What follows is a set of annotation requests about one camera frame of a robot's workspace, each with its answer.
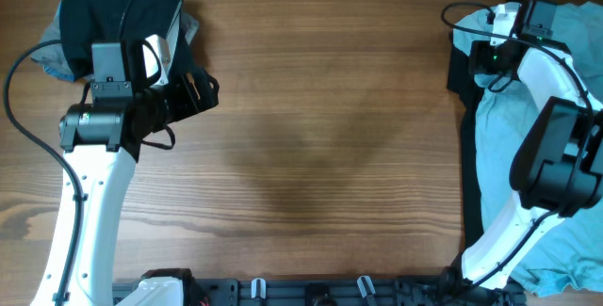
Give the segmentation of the light blue t-shirt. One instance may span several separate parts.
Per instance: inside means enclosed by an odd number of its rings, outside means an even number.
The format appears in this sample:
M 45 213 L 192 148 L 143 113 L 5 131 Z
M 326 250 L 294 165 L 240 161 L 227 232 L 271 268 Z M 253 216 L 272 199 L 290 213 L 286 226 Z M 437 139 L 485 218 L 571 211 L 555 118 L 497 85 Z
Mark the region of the light blue t-shirt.
M 465 247 L 453 300 L 602 288 L 602 8 L 507 0 L 451 27 Z

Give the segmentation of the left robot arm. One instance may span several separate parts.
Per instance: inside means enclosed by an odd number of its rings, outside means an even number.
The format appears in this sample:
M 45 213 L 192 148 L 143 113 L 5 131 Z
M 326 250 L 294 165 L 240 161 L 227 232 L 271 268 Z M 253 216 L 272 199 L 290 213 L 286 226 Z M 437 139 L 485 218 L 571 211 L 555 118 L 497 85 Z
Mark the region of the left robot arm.
M 35 305 L 110 305 L 122 204 L 147 136 L 218 103 L 205 69 L 180 70 L 164 39 L 129 53 L 124 42 L 91 47 L 92 101 L 59 124 L 64 169 L 52 245 Z

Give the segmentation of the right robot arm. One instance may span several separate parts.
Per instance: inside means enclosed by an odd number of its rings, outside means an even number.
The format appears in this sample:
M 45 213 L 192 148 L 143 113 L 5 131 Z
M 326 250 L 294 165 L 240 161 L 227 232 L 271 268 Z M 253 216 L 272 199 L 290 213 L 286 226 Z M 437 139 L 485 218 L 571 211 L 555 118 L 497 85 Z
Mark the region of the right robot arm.
M 510 168 L 512 193 L 491 227 L 435 282 L 413 287 L 435 305 L 522 305 L 509 276 L 538 241 L 602 198 L 602 104 L 553 38 L 557 4 L 506 0 L 485 7 L 487 30 L 471 45 L 468 71 L 523 83 L 539 110 Z

